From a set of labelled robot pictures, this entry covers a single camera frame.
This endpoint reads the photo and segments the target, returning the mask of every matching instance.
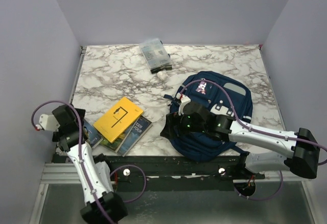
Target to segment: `marble surface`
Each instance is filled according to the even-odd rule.
[[[252,124],[283,129],[273,92],[258,46],[176,46],[165,45],[171,54],[173,70],[163,82],[151,74],[136,45],[88,46],[76,85],[73,104],[86,109],[86,119],[95,122],[117,101],[126,96],[145,112],[152,128],[128,155],[180,155],[159,134],[169,112],[164,94],[174,95],[189,76],[214,71],[245,84],[252,92]],[[266,150],[248,144],[239,146],[251,152]],[[113,154],[99,145],[94,154]],[[221,155],[237,155],[233,150]]]

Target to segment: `backpack strap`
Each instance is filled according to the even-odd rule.
[[[174,98],[173,98],[171,95],[164,95],[163,98],[164,98],[164,99],[169,99],[169,100],[171,100],[171,101],[174,100]]]
[[[238,152],[239,154],[245,154],[245,153],[246,153],[246,151],[243,151],[243,150],[242,150],[240,147],[238,147],[238,146],[233,146],[231,149],[234,150],[234,151],[236,151],[236,152]]]

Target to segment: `stack of books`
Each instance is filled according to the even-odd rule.
[[[84,121],[84,130],[88,132],[91,147],[100,144],[125,156],[152,125],[142,113],[141,108],[123,97],[94,123],[94,127]]]

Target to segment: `navy blue backpack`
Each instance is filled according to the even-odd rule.
[[[227,91],[239,118],[245,122],[251,122],[253,104],[251,92],[246,86],[215,72],[199,72],[196,75],[189,76],[179,87],[177,93],[194,80],[202,81],[191,84],[183,92],[183,94],[187,95],[192,101],[205,106],[214,114],[233,116],[225,94],[218,87],[205,82],[206,80],[210,80],[222,86]],[[172,100],[170,113],[177,112],[179,104],[176,102],[176,99],[169,95],[165,95],[164,97]],[[177,138],[171,139],[170,142],[179,153],[197,162],[210,161],[228,149],[234,149],[239,153],[244,153],[242,149],[236,146],[235,142],[225,143],[222,141],[215,141],[203,133],[197,132],[188,135],[179,135]]]

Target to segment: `yellow book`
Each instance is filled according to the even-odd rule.
[[[143,110],[141,108],[126,97],[123,97],[99,118],[93,126],[104,138],[113,143],[142,113]]]

